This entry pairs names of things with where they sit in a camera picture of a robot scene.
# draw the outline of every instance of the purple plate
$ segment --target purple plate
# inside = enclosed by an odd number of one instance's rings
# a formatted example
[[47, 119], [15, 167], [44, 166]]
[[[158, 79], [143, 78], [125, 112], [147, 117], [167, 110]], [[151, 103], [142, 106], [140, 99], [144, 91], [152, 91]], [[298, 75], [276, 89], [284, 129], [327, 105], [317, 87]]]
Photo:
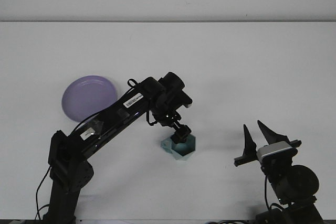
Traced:
[[85, 76], [67, 87], [62, 97], [62, 108], [70, 119], [81, 122], [117, 100], [114, 85], [101, 76]]

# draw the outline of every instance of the teal hexagonal block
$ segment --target teal hexagonal block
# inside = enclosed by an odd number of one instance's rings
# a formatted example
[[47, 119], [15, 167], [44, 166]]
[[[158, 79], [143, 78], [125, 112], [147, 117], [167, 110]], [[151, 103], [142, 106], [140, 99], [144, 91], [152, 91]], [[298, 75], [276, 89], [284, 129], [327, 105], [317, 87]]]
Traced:
[[161, 147], [176, 160], [187, 160], [196, 150], [196, 137], [190, 134], [185, 143], [175, 144], [170, 137], [161, 142]]

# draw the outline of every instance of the robotic arm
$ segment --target robotic arm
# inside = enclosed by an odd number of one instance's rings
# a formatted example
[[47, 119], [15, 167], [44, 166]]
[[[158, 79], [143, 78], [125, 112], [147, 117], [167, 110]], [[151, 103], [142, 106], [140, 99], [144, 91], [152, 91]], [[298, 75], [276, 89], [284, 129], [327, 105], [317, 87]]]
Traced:
[[[53, 180], [45, 224], [75, 223], [75, 208], [79, 193], [93, 177], [93, 168], [87, 161], [111, 139], [128, 127], [142, 114], [147, 113], [150, 125], [160, 123], [175, 129], [174, 143], [185, 143], [191, 133], [187, 125], [179, 123], [177, 109], [189, 107], [192, 99], [182, 91], [183, 81], [169, 72], [158, 81], [146, 78], [132, 86], [117, 102], [98, 113], [82, 127], [66, 136], [57, 131], [51, 138], [48, 163]], [[149, 122], [149, 111], [155, 122]]]
[[314, 203], [319, 189], [315, 173], [302, 165], [293, 165], [301, 141], [289, 141], [287, 136], [275, 133], [258, 121], [268, 145], [256, 151], [246, 125], [244, 125], [245, 148], [241, 157], [235, 158], [235, 166], [258, 160], [261, 170], [282, 205], [287, 208], [272, 209], [256, 216], [256, 224], [323, 224]]

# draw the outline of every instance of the barcode label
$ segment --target barcode label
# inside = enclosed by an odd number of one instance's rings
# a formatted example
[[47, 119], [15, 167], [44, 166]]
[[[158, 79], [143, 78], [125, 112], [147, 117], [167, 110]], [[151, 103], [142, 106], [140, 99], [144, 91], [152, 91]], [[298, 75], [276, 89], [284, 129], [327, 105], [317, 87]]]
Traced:
[[137, 101], [139, 101], [141, 98], [143, 98], [143, 95], [138, 93], [135, 96], [133, 96], [131, 99], [127, 100], [126, 102], [124, 102], [124, 106], [126, 108], [129, 108], [130, 106], [132, 106], [133, 104], [135, 104]]

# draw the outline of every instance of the white tabletop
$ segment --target white tabletop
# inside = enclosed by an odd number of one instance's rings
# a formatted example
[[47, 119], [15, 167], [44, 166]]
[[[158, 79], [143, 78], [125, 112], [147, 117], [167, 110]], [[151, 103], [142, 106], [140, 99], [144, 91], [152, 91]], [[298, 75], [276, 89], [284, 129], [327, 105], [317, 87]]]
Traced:
[[[50, 138], [76, 125], [62, 94], [89, 74], [126, 81], [173, 71], [193, 106], [182, 123], [197, 151], [178, 162], [160, 148], [173, 133], [141, 117], [89, 159], [79, 219], [250, 219], [266, 210], [257, 162], [241, 167], [243, 124], [257, 120], [303, 144], [294, 164], [320, 180], [316, 206], [336, 218], [335, 23], [0, 23], [0, 219], [35, 216]], [[48, 203], [51, 180], [40, 205]], [[276, 198], [269, 190], [269, 201]]]

